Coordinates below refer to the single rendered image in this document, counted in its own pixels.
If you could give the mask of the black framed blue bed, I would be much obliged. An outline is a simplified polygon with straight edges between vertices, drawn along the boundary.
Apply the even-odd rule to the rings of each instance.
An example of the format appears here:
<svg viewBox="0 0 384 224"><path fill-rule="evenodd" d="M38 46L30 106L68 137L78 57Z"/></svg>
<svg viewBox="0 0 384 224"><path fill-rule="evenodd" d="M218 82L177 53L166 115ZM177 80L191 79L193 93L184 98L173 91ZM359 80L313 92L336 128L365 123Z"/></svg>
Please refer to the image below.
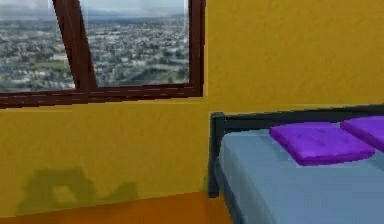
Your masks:
<svg viewBox="0 0 384 224"><path fill-rule="evenodd" d="M384 224L384 153L351 163L298 165L272 126L384 115L384 105L210 116L208 196L233 224Z"/></svg>

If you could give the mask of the brown framed window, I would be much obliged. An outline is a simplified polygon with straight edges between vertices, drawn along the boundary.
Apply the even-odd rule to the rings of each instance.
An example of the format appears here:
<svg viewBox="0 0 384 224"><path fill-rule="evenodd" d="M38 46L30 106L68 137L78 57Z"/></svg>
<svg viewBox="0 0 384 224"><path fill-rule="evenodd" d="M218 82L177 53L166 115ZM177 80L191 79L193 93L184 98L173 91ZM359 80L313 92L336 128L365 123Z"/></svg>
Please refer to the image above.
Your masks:
<svg viewBox="0 0 384 224"><path fill-rule="evenodd" d="M206 0L0 0L0 109L200 97Z"/></svg>

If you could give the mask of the purple pillow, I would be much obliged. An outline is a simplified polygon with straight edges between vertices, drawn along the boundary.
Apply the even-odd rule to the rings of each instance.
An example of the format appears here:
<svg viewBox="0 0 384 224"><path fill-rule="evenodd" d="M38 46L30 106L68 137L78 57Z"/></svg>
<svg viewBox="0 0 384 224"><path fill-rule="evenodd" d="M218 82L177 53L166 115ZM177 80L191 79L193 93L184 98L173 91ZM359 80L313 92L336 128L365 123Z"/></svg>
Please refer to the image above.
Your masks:
<svg viewBox="0 0 384 224"><path fill-rule="evenodd" d="M271 127L270 136L301 166L364 160L375 149L330 122L304 122Z"/></svg>
<svg viewBox="0 0 384 224"><path fill-rule="evenodd" d="M384 116L368 116L344 120L340 127L384 152Z"/></svg>

